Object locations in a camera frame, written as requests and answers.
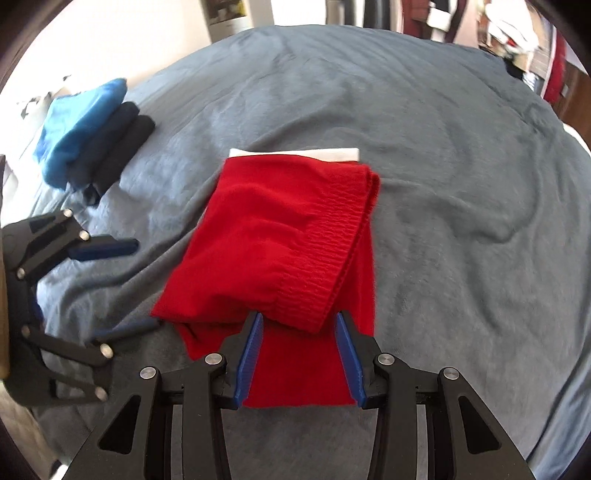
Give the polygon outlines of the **arched wall shelf niche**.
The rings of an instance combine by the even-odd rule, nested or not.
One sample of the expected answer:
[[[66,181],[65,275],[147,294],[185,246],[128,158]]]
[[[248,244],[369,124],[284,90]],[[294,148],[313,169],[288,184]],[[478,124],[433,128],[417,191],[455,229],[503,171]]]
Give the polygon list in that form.
[[[202,0],[201,6],[212,43],[252,27],[243,1]]]

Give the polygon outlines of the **wooden headboard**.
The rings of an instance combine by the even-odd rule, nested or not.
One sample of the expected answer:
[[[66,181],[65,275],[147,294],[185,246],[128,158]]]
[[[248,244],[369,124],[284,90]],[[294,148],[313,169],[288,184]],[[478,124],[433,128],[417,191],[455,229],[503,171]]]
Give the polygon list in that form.
[[[557,116],[573,127],[590,146],[591,139],[591,80],[571,63],[566,63],[563,83],[553,104]]]

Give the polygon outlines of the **grey-blue bed cover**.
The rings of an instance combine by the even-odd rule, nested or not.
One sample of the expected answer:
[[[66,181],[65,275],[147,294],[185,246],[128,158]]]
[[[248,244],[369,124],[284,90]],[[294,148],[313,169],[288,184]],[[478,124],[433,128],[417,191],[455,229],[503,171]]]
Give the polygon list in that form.
[[[264,27],[197,51],[128,95],[156,123],[94,209],[44,189],[120,259],[67,261],[38,285],[73,342],[149,314],[233,147],[356,147],[373,215],[380,346],[457,367],[539,479],[590,432],[590,157],[550,106],[482,51],[384,30]]]

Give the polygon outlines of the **folded dark navy garment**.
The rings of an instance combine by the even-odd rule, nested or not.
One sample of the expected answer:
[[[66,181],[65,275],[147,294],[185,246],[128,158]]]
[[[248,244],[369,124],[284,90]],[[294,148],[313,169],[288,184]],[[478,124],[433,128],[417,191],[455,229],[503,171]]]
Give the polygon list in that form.
[[[91,183],[97,168],[123,138],[138,115],[139,108],[133,102],[122,103],[90,139],[83,143],[80,153],[66,171],[67,182],[74,191]]]

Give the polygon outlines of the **folded black garment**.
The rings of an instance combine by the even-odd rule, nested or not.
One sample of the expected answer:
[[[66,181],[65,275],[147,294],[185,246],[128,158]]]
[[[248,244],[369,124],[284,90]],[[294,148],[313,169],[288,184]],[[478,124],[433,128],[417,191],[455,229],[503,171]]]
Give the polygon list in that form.
[[[122,138],[107,153],[93,173],[90,184],[83,191],[84,204],[97,206],[107,190],[117,182],[127,164],[155,129],[154,121],[139,115]]]

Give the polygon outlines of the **red football shorts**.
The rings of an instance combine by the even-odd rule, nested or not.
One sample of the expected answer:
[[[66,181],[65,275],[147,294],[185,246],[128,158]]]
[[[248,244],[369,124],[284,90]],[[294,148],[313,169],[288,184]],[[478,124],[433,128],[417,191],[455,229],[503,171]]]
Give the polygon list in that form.
[[[246,405],[351,404],[335,318],[346,311],[363,334],[374,331],[370,218],[379,190],[378,174],[356,161],[228,158],[152,315],[176,328],[195,360],[249,313],[262,314]]]

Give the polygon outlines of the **clothes rack with hanging clothes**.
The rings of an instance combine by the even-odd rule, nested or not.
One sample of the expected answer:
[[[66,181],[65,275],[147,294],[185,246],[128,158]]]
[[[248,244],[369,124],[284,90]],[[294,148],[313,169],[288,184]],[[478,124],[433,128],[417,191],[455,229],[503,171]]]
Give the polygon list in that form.
[[[399,33],[491,53],[550,104],[566,73],[563,35],[529,1],[394,1]]]

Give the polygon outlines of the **folded blue garment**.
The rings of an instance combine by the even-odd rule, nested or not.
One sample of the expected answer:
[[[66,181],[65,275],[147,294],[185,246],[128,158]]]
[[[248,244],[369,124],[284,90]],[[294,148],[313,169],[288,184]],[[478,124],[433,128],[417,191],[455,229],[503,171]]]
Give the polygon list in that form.
[[[47,185],[66,188],[68,165],[122,104],[126,93],[127,81],[116,78],[52,101],[33,153]]]

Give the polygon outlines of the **black rolled mat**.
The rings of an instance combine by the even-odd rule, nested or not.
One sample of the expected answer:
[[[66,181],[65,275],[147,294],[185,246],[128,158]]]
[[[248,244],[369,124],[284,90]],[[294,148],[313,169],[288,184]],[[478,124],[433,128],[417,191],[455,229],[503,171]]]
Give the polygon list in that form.
[[[363,28],[391,30],[393,12],[391,0],[366,0],[363,7]]]

